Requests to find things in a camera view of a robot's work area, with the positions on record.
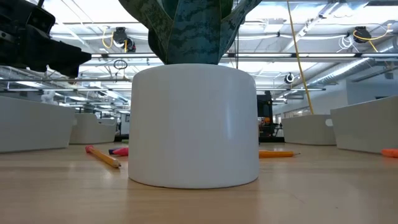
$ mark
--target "white pot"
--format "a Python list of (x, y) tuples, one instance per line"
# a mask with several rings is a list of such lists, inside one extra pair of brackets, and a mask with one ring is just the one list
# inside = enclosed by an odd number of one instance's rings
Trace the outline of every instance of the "white pot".
[(132, 83), (129, 177), (206, 189), (258, 177), (256, 86), (219, 65), (164, 65)]

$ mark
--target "wooden surface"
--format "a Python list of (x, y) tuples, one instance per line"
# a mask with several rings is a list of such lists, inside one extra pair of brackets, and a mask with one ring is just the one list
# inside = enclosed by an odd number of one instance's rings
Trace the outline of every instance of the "wooden surface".
[(262, 159), (255, 182), (216, 190), (138, 184), (126, 157), (114, 169), (84, 146), (0, 154), (0, 223), (398, 223), (398, 159), (329, 146), (261, 149), (302, 154)]

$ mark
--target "ceiling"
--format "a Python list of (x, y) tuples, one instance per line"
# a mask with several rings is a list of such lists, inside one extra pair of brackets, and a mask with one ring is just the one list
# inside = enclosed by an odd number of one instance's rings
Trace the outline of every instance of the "ceiling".
[[(347, 33), (352, 34), (357, 26), (366, 26), (373, 37), (380, 35), (383, 38), (375, 40), (377, 46), (394, 36), (398, 30), (398, 6), (366, 6), (369, 1), (346, 1), (336, 4), (334, 11), (324, 19), (317, 19), (328, 1), (290, 1), (294, 30), (300, 32), (304, 27), (307, 32), (298, 38), (299, 52), (365, 52), (371, 49), (369, 43), (350, 43), (350, 37), (343, 40)], [(53, 14), (57, 23), (51, 30), (51, 36), (71, 45), (82, 48), (92, 54), (123, 53), (124, 50), (111, 43), (109, 38), (116, 27), (126, 27), (128, 36), (134, 40), (137, 52), (152, 53), (147, 44), (148, 30), (137, 22), (118, 0), (45, 0), (44, 9)], [(239, 52), (295, 52), (292, 45), (292, 31), (289, 23), (289, 13), (285, 1), (263, 1), (247, 16), (245, 23), (239, 30), (239, 42), (232, 46), (229, 52), (235, 52), (239, 45)], [(130, 82), (121, 82), (122, 74), (126, 78), (133, 76), (144, 69), (162, 65), (157, 58), (128, 58), (124, 59), (135, 66), (128, 66), (119, 71), (119, 82), (115, 82), (117, 70), (112, 60), (93, 59), (80, 67), (80, 78), (109, 79), (99, 83), (104, 88), (130, 88)], [(90, 63), (101, 61), (100, 66)], [(335, 62), (302, 62), (302, 68), (307, 78), (330, 68)], [(235, 60), (225, 61), (221, 65), (235, 67)], [(253, 75), (257, 86), (278, 88), (284, 85), (284, 75), (300, 73), (297, 62), (275, 60), (245, 60), (239, 62), (239, 69)], [(62, 78), (62, 74), (54, 73), (54, 78)], [(121, 91), (118, 94), (129, 99), (130, 92)]]

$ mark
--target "yellow cable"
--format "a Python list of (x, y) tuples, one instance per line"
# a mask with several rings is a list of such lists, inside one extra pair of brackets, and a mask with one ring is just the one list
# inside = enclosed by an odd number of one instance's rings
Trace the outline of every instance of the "yellow cable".
[(292, 29), (293, 41), (294, 41), (294, 49), (296, 50), (298, 68), (300, 69), (300, 76), (301, 76), (301, 79), (303, 80), (303, 85), (304, 85), (304, 88), (305, 88), (305, 92), (307, 94), (308, 105), (310, 107), (311, 114), (313, 114), (313, 108), (312, 108), (310, 93), (308, 92), (307, 82), (305, 81), (305, 77), (304, 77), (304, 74), (303, 74), (303, 68), (301, 67), (301, 63), (300, 63), (299, 50), (297, 48), (296, 36), (295, 36), (295, 33), (294, 33), (294, 28), (293, 28), (293, 19), (292, 19), (292, 14), (290, 13), (289, 0), (286, 0), (286, 3), (287, 3), (287, 10), (289, 12), (290, 28)]
[(376, 49), (376, 47), (373, 45), (373, 43), (372, 43), (371, 40), (369, 40), (369, 43), (372, 45), (372, 47), (373, 47), (373, 49), (374, 49), (375, 52), (379, 52), (379, 51)]
[(377, 39), (380, 39), (380, 38), (384, 37), (385, 35), (387, 35), (389, 29), (390, 29), (390, 26), (387, 26), (387, 30), (386, 30), (386, 32), (385, 32), (383, 35), (381, 35), (381, 36), (379, 36), (379, 37), (374, 37), (374, 38), (364, 38), (364, 37), (357, 36), (357, 35), (355, 34), (355, 33), (356, 33), (356, 30), (353, 32), (353, 35), (354, 35), (354, 37), (356, 37), (356, 38), (358, 38), (358, 39), (361, 39), (361, 40), (377, 40)]
[(108, 29), (108, 28), (106, 28), (106, 29), (104, 30), (104, 33), (103, 33), (103, 35), (102, 35), (102, 44), (104, 45), (104, 47), (106, 47), (107, 49), (109, 49), (109, 48), (112, 47), (112, 44), (113, 44), (113, 32), (112, 32), (112, 36), (111, 36), (111, 45), (108, 46), (108, 45), (105, 44), (105, 40), (104, 40), (105, 32), (106, 32), (107, 29)]

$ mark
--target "ceiling duct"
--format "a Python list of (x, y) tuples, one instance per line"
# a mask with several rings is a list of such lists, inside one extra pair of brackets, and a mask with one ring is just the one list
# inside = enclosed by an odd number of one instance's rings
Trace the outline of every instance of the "ceiling duct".
[[(395, 36), (381, 44), (376, 46), (379, 53), (396, 53), (398, 52), (398, 38)], [(310, 82), (308, 86), (315, 85), (326, 85), (328, 83), (334, 83), (338, 80), (344, 79), (350, 75), (362, 72), (369, 67), (377, 65), (375, 58), (362, 58), (349, 63), (340, 63), (334, 67), (325, 70), (319, 74), (319, 77), (313, 82)]]

